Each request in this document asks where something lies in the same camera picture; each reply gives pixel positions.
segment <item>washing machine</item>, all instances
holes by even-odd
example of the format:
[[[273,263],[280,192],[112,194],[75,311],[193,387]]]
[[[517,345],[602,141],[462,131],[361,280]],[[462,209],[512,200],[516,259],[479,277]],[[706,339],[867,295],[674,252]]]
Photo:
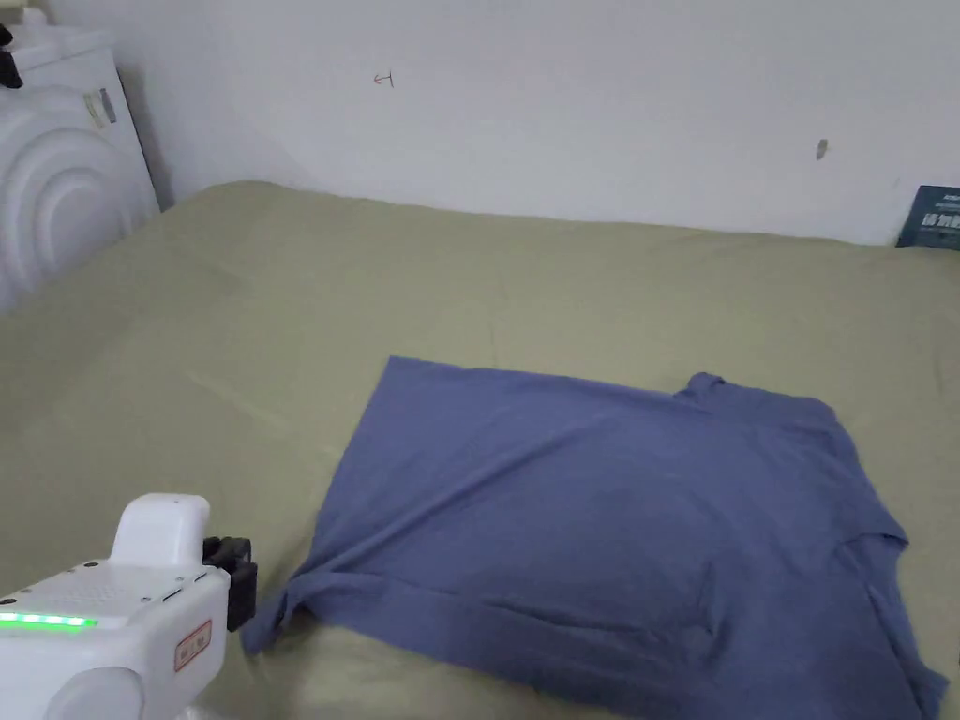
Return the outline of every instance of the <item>washing machine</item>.
[[[158,213],[109,33],[11,27],[0,88],[0,311]]]

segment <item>book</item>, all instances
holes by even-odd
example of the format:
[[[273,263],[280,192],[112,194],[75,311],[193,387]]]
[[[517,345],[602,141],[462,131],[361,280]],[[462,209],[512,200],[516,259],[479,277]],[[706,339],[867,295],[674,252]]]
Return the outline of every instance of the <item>book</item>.
[[[920,186],[897,242],[911,246],[960,251],[960,187]]]

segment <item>mattress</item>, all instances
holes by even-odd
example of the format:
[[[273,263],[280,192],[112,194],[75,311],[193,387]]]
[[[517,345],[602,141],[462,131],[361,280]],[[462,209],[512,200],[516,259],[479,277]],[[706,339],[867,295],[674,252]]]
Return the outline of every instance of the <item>mattress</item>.
[[[816,396],[911,547],[924,660],[960,650],[960,253],[492,217],[213,188],[0,321],[5,590],[104,557],[128,501],[192,492],[264,592],[390,355],[676,391]],[[237,718],[601,717],[300,618],[204,696]],[[948,694],[943,717],[960,718]]]

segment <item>blue t-shirt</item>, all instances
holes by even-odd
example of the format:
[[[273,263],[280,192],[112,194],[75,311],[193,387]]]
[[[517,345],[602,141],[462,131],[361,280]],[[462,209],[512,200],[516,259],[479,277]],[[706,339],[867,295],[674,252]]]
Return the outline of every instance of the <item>blue t-shirt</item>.
[[[393,358],[243,641],[306,608],[628,715],[929,720],[905,545],[819,400]]]

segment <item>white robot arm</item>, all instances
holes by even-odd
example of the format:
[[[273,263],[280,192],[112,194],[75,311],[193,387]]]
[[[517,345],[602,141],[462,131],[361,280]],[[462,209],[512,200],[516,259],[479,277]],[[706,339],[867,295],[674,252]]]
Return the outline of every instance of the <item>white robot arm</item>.
[[[210,506],[151,494],[106,560],[0,597],[0,716],[173,720],[217,676],[252,617],[248,540],[204,540]]]

